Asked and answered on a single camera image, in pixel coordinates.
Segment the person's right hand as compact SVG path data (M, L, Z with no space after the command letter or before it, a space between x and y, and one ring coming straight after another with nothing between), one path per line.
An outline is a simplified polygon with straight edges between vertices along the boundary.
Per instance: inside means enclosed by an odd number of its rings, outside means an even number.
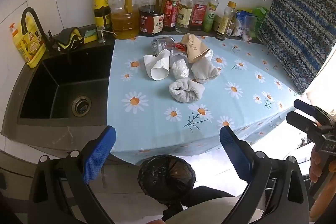
M316 183L322 174L321 156L313 147L310 158L309 177L312 182ZM309 218L311 221L316 221L330 205L335 196L335 160L329 164L329 172L333 174L330 181L324 187L319 197L310 209Z

